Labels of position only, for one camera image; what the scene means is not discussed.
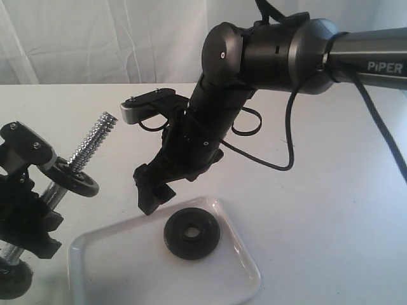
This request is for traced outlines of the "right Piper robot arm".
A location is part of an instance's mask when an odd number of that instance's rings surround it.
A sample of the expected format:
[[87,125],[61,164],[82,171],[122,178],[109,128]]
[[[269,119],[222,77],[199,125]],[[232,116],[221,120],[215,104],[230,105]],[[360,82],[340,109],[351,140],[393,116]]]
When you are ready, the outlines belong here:
[[335,83],[405,89],[406,29],[340,32],[321,18],[215,26],[190,97],[162,88],[131,99],[135,123],[158,114],[167,120],[157,155],[134,172],[139,208],[153,213],[175,196],[171,182],[193,181],[217,163],[227,132],[258,90],[317,95]]

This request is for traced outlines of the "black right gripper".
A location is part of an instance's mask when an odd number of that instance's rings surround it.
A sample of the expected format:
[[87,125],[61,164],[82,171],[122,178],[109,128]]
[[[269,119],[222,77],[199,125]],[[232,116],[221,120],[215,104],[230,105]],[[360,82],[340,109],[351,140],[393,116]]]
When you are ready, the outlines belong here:
[[169,121],[157,155],[134,171],[138,207],[151,215],[176,195],[168,183],[193,181],[223,157],[219,148],[223,140],[223,105],[149,104],[133,112],[133,121],[138,125],[158,114]]

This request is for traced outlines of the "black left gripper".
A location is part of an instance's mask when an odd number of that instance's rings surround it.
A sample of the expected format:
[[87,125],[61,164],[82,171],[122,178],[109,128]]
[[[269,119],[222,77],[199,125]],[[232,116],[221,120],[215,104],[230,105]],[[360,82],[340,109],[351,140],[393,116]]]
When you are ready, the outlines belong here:
[[33,241],[30,247],[33,254],[52,258],[62,244],[48,233],[57,230],[64,218],[33,191],[30,166],[26,163],[1,176],[1,240]]

